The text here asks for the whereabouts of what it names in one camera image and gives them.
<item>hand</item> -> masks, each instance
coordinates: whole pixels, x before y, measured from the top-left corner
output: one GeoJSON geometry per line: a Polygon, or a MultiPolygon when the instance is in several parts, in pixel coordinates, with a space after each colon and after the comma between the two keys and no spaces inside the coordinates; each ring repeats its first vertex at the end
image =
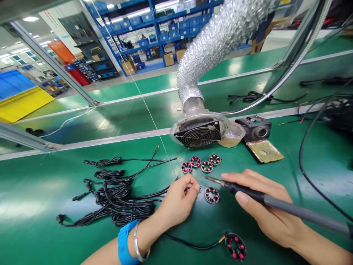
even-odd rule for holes
{"type": "Polygon", "coordinates": [[[191,175],[186,174],[173,182],[155,214],[166,225],[166,230],[184,222],[191,212],[200,185],[191,175]]]}
{"type": "MultiPolygon", "coordinates": [[[[241,174],[224,173],[222,178],[293,203],[283,185],[250,169],[245,169],[241,174]]],[[[235,194],[235,198],[240,206],[254,217],[262,232],[285,248],[293,248],[307,231],[307,226],[298,217],[274,208],[265,207],[240,191],[235,194]]]]}

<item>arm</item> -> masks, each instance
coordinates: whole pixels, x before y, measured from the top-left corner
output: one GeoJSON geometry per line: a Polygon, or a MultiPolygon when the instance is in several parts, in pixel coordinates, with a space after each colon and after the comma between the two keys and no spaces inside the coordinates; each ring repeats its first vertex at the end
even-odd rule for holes
{"type": "MultiPolygon", "coordinates": [[[[252,170],[246,169],[241,174],[222,174],[222,178],[293,203],[283,185],[252,170]]],[[[242,192],[237,192],[235,198],[240,206],[254,217],[267,237],[285,248],[291,248],[311,265],[353,264],[353,255],[350,252],[316,233],[300,218],[264,207],[242,192]]]]}
{"type": "MultiPolygon", "coordinates": [[[[153,243],[169,228],[184,222],[191,212],[191,208],[199,193],[200,185],[191,175],[184,175],[182,178],[173,182],[168,189],[161,205],[156,212],[140,222],[137,229],[137,241],[141,256],[144,256],[153,243]]],[[[133,229],[128,235],[128,251],[133,258],[137,258],[133,229]]],[[[89,258],[82,265],[119,265],[117,238],[113,239],[89,258]]]]}

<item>silver flexible hose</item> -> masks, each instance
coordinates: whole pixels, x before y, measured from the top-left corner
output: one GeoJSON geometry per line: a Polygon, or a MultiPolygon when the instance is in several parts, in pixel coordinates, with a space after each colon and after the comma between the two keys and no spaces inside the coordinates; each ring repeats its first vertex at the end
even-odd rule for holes
{"type": "Polygon", "coordinates": [[[259,98],[258,100],[254,101],[253,103],[247,105],[246,107],[239,109],[237,111],[232,111],[232,112],[217,112],[218,114],[222,114],[222,115],[234,115],[234,114],[238,114],[240,112],[244,112],[260,103],[262,103],[263,101],[265,101],[267,98],[269,98],[273,93],[275,93],[283,84],[285,81],[287,81],[287,79],[292,75],[292,73],[295,71],[295,69],[298,67],[298,65],[301,63],[301,61],[304,59],[304,57],[306,56],[306,54],[308,53],[308,51],[310,50],[311,46],[313,45],[313,43],[316,40],[317,35],[319,34],[322,25],[325,21],[325,18],[327,16],[328,10],[331,6],[331,2],[332,0],[326,0],[324,7],[322,9],[322,12],[320,14],[319,20],[316,24],[315,29],[312,31],[311,36],[310,36],[310,40],[308,41],[307,46],[305,47],[305,49],[303,50],[302,54],[299,56],[299,58],[294,62],[294,64],[291,66],[290,70],[287,72],[287,74],[274,86],[274,88],[272,88],[268,93],[263,94],[263,96],[261,98],[259,98]]]}
{"type": "Polygon", "coordinates": [[[184,53],[176,74],[184,106],[192,97],[203,96],[197,82],[249,37],[279,0],[225,0],[184,53]]]}

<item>yellow plastic crate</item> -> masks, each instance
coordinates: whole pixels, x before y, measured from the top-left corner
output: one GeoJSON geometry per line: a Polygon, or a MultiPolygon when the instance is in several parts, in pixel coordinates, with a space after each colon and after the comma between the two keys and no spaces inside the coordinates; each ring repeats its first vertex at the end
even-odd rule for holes
{"type": "Polygon", "coordinates": [[[40,87],[31,88],[0,101],[0,121],[14,123],[53,100],[54,98],[40,87]]]}

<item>blue wristband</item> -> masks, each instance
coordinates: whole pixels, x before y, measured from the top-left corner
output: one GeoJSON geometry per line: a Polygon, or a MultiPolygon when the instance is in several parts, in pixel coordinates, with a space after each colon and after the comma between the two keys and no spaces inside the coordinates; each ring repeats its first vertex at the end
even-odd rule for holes
{"type": "Polygon", "coordinates": [[[126,226],[120,229],[118,234],[118,254],[121,265],[136,265],[139,263],[137,258],[131,257],[128,250],[128,235],[131,229],[133,229],[138,220],[134,220],[131,223],[128,223],[126,226]]]}

